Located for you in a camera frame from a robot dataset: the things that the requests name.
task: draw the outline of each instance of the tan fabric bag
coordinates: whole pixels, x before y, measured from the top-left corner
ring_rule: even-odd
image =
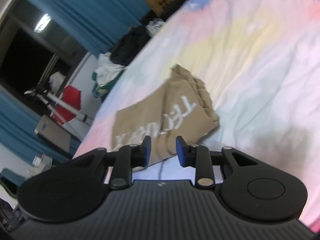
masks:
[[[117,112],[112,147],[115,151],[123,145],[140,144],[150,135],[151,165],[176,153],[178,135],[194,144],[218,126],[218,119],[204,83],[176,65],[171,78],[153,94]]]

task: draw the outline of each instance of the blue curtain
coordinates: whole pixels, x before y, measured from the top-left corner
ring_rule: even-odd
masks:
[[[60,163],[68,161],[37,137],[34,131],[39,121],[39,115],[0,87],[0,143],[30,165],[41,154]]]
[[[150,8],[146,0],[28,0],[48,13],[83,47],[105,53]]]

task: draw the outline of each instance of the pastel bedspread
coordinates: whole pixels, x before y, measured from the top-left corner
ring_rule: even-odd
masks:
[[[188,0],[129,65],[79,156],[111,149],[116,111],[154,92],[180,64],[202,79],[220,142],[301,179],[301,220],[320,215],[320,0]]]

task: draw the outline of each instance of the metal rod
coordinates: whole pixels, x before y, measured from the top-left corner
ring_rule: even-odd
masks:
[[[70,111],[71,113],[75,114],[76,118],[80,119],[82,122],[87,122],[90,125],[92,124],[93,119],[91,117],[87,116],[87,118],[85,120],[85,117],[86,117],[85,114],[81,113],[78,109],[76,109],[73,106],[71,106],[71,105],[67,104],[66,102],[62,101],[61,99],[59,99],[58,97],[56,97],[52,93],[49,92],[47,94],[47,98],[51,99],[52,101],[54,101],[58,105],[62,106],[63,108],[65,108],[68,111]]]
[[[52,111],[65,125],[67,125],[70,130],[72,130],[72,133],[82,142],[83,138],[78,134],[78,132],[76,131],[76,129],[74,129],[72,127],[72,125],[70,125],[67,120],[65,120],[58,112],[57,110],[54,109],[54,107],[52,105],[49,104],[49,101],[46,100],[43,96],[41,95],[37,95],[37,97],[47,106],[47,108]]]

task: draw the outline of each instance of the wrinkled fabric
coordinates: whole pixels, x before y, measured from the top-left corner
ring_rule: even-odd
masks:
[[[148,31],[148,34],[150,37],[153,37],[156,35],[159,30],[164,26],[165,22],[159,18],[153,19],[149,22],[149,24],[146,26],[146,29]]]
[[[129,65],[150,39],[145,26],[133,27],[112,47],[110,60],[122,66]]]
[[[119,73],[125,70],[125,66],[114,64],[110,60],[111,53],[99,54],[98,68],[94,71],[96,74],[95,81],[97,86],[103,88],[109,82],[114,80]]]
[[[176,65],[171,77],[152,95],[116,114],[113,151],[128,144],[141,144],[151,137],[149,165],[175,155],[175,140],[183,136],[190,145],[218,126],[204,83]]]

